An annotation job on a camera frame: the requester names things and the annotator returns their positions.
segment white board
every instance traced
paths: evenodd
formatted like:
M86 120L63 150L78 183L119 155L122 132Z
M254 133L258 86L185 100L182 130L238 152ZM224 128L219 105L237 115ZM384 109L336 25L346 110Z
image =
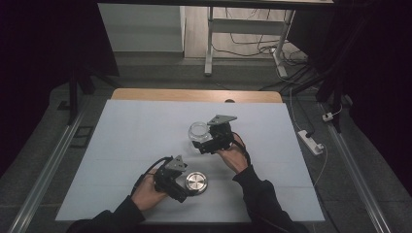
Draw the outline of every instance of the white board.
M187 171L208 178L204 193L184 203L167 198L144 212L148 222L250 221L242 189L217 154L198 154L188 130L215 115L245 142L257 175L271 181L282 208L295 221L325 220L285 104L109 100L56 220L93 218L114 211L153 163L179 154Z

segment hand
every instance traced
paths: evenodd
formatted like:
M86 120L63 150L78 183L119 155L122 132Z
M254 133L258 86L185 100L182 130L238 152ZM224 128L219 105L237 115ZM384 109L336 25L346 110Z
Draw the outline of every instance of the hand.
M155 179L153 175L146 175L139 186L131 196L131 200L136 204L140 211L146 211L153 208L157 203L163 200L167 194L155 190Z
M234 140L245 147L239 136L236 134L233 134L233 136ZM236 174L239 174L248 167L248 161L246 160L245 155L235 144L232 144L232 146L227 150L217 150L216 153L221 156L224 163Z

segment silver disc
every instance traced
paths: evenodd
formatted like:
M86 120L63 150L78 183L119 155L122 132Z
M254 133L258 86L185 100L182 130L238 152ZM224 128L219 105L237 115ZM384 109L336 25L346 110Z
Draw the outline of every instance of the silver disc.
M207 178L203 173L193 172L186 177L186 187L189 190L198 190L197 195L203 193L207 187Z

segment aluminum profile rail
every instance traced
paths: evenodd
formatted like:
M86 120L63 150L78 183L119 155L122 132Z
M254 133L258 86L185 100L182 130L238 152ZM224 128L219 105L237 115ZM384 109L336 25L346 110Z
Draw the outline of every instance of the aluminum profile rail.
M363 174L361 173L361 169L352 156L352 153L349 150L342 134L337 133L336 129L331 124L328 125L328 130L334 143L339 149L348 172L352 177L352 181L354 182L354 185L358 190L358 194L360 195L360 198L363 201L367 212L369 213L370 219L372 220L372 223L376 228L376 232L391 233L391 228L387 220L385 219L385 216L383 215L382 210L379 207L379 204L376 201L372 191L369 189L363 177Z
M49 184L52 181L52 178L58 168L58 165L60 164L61 159L63 158L65 152L67 151L67 148L70 145L73 135L76 133L76 130L85 115L85 111L89 102L90 97L84 96L84 101L79 108L78 115L74 119L72 125L67 125L64 129L59 142L57 143L56 147L51 153L51 156L46 162L46 165L43 167L42 172L40 173L29 194L27 195L8 232L20 233L27 230L31 219L34 217L37 208L39 207L49 187Z

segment wooden floor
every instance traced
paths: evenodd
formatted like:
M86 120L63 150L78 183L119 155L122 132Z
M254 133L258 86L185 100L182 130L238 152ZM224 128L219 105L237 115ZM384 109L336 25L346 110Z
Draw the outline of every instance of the wooden floor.
M207 47L207 11L206 7L186 7L186 34L185 34L185 57L186 58L204 58ZM266 9L227 9L227 18L254 19L254 20L277 20L282 21L284 10L266 10ZM225 8L215 8L214 18L226 18ZM279 36L264 35L262 42L258 45L261 35L244 35L232 34L236 43L255 43L251 45L235 44L228 33L214 33L213 46L217 50L227 50L240 54L255 54L260 48L274 46ZM290 53L298 50L291 44L284 45L284 51ZM254 56L241 56L229 52L213 51L213 57L226 58L271 58L270 54L258 54Z

